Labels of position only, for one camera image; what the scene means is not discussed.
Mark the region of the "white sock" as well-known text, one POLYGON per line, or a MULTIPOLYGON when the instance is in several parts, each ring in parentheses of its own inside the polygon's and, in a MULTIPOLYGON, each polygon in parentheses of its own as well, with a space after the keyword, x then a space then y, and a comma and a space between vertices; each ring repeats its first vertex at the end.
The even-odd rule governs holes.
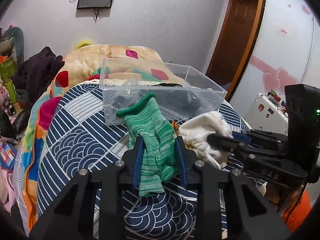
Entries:
POLYGON ((220 170, 229 153, 210 146, 207 137, 211 134, 233 138, 229 124, 218 111, 198 115, 183 123, 178 129, 178 135, 183 138, 186 148, 193 150, 199 160, 220 170))

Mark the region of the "navy white patterned tablecloth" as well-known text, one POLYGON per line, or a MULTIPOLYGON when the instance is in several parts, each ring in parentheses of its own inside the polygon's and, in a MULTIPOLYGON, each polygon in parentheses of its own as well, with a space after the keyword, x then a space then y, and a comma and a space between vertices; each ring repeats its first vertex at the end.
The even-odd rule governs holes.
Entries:
MULTIPOLYGON (((37 214, 43 215, 81 169, 100 171, 122 158, 128 136, 124 125, 105 124, 103 93, 96 83, 81 83, 61 96, 47 135, 35 140, 38 161, 37 214)), ((194 239, 197 192, 187 191, 178 177, 164 192, 141 198, 123 193, 129 239, 194 239)))

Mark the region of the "clear plastic storage box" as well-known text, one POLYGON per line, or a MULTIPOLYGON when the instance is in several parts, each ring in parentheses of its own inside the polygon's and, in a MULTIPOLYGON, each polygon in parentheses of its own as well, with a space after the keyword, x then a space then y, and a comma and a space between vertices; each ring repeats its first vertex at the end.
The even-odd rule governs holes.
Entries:
POLYGON ((99 87, 103 92, 105 122, 122 124, 120 109, 154 93, 167 120, 190 119, 216 111, 227 92, 191 66, 138 59, 104 59, 99 87))

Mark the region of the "white wardrobe with hearts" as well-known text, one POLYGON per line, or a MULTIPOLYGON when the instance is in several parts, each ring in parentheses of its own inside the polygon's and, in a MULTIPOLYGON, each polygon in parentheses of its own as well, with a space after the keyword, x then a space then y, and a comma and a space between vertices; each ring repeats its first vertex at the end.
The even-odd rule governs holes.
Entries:
POLYGON ((315 26, 305 0, 265 0, 257 41, 230 100, 236 113, 245 116, 259 93, 274 90, 284 98, 285 86, 302 82, 315 26))

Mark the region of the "brown wooden door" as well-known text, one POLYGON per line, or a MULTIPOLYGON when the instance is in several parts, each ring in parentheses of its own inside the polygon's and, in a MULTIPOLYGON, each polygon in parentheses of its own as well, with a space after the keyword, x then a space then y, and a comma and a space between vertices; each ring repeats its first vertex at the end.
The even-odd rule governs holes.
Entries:
POLYGON ((229 0, 206 75, 231 97, 244 72, 256 38, 263 0, 229 0))

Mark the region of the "colourful fleece blanket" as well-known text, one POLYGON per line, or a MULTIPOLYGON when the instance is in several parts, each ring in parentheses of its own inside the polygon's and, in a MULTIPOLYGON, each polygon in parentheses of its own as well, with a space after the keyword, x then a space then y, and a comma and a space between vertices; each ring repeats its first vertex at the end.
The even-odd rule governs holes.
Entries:
POLYGON ((26 206, 25 224, 31 230, 37 221, 37 185, 40 156, 49 125, 58 102, 72 87, 100 77, 103 59, 138 59, 161 61, 159 54, 143 46, 113 46, 99 44, 85 46, 67 54, 46 91, 35 102, 22 141, 22 182, 20 189, 26 206))

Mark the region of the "yellow fluffy object behind blanket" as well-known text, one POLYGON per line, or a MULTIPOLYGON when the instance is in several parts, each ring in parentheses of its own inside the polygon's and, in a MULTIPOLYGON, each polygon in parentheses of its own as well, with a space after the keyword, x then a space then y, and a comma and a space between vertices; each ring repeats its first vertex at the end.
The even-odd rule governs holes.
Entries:
POLYGON ((82 47, 91 46, 91 45, 95 45, 95 43, 94 43, 92 40, 83 39, 83 40, 80 40, 80 41, 73 47, 73 50, 77 50, 77 49, 80 49, 80 48, 82 48, 82 47))

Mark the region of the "dark purple garment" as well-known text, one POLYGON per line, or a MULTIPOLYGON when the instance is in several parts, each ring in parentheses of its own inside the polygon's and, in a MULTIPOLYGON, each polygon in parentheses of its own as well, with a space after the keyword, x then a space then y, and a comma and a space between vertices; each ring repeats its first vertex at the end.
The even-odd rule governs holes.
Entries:
POLYGON ((64 64, 63 57, 55 55, 49 47, 22 63, 12 78, 18 102, 34 104, 64 64))

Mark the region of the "green cardboard box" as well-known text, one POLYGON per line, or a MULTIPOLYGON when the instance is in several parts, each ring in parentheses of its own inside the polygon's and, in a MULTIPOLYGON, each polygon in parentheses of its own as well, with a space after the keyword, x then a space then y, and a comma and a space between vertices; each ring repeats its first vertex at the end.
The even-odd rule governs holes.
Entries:
POLYGON ((1 55, 1 80, 8 91, 10 100, 13 104, 17 102, 16 91, 12 81, 16 68, 17 66, 12 56, 8 57, 1 55))

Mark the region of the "grey green plush toy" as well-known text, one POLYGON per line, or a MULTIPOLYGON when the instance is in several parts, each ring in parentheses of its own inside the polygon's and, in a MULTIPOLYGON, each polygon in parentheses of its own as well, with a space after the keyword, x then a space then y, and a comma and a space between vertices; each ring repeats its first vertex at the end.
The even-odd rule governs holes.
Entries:
POLYGON ((1 36, 1 55, 9 54, 18 66, 24 62, 24 36, 19 27, 9 28, 1 36))

